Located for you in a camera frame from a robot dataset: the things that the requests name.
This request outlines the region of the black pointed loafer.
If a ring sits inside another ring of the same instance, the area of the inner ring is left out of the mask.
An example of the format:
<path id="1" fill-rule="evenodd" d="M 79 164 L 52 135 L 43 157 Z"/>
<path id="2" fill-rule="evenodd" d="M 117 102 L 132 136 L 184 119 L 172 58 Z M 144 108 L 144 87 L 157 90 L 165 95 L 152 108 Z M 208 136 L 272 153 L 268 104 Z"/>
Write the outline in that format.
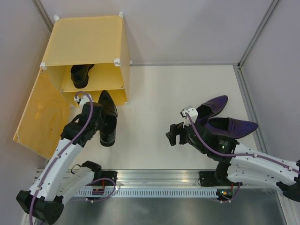
<path id="1" fill-rule="evenodd" d="M 101 117 L 104 126 L 99 130 L 100 143 L 105 147 L 111 147 L 116 140 L 116 127 L 118 112 L 117 107 L 108 91 L 101 92 L 98 103 L 101 104 Z"/>

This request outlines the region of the black leather shoe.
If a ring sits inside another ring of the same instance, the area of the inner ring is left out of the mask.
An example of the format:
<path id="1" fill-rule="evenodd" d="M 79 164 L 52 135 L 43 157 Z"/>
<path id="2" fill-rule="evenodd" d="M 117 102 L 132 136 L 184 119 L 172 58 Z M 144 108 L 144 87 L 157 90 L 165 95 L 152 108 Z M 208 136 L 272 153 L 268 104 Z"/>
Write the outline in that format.
<path id="1" fill-rule="evenodd" d="M 73 65 L 71 67 L 71 80 L 77 89 L 83 89 L 89 81 L 89 71 L 94 67 L 94 64 Z"/>

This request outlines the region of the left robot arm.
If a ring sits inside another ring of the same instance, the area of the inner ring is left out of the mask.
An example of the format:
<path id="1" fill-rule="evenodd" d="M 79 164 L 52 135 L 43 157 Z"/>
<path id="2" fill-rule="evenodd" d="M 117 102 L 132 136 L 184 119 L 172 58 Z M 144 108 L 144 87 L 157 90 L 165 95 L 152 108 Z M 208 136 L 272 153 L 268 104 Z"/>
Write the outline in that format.
<path id="1" fill-rule="evenodd" d="M 99 103 L 85 103 L 82 112 L 68 123 L 60 135 L 56 150 L 46 168 L 28 191 L 21 190 L 16 200 L 31 218 L 53 225 L 61 216 L 65 204 L 87 184 L 96 186 L 102 181 L 102 167 L 84 162 L 69 181 L 63 178 L 87 141 L 104 126 Z"/>

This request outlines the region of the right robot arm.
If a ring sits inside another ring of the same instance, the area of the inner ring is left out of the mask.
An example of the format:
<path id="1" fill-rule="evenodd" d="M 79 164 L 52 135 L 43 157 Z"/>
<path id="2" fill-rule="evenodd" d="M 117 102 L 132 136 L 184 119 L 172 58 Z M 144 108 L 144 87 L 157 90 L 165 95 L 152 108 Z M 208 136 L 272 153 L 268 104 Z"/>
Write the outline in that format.
<path id="1" fill-rule="evenodd" d="M 198 124 L 172 124 L 166 133 L 171 146 L 190 144 L 218 162 L 212 181 L 200 178 L 204 187 L 254 185 L 280 191 L 284 197 L 300 200 L 300 163 L 286 161 L 248 148 L 223 135 L 211 133 Z"/>

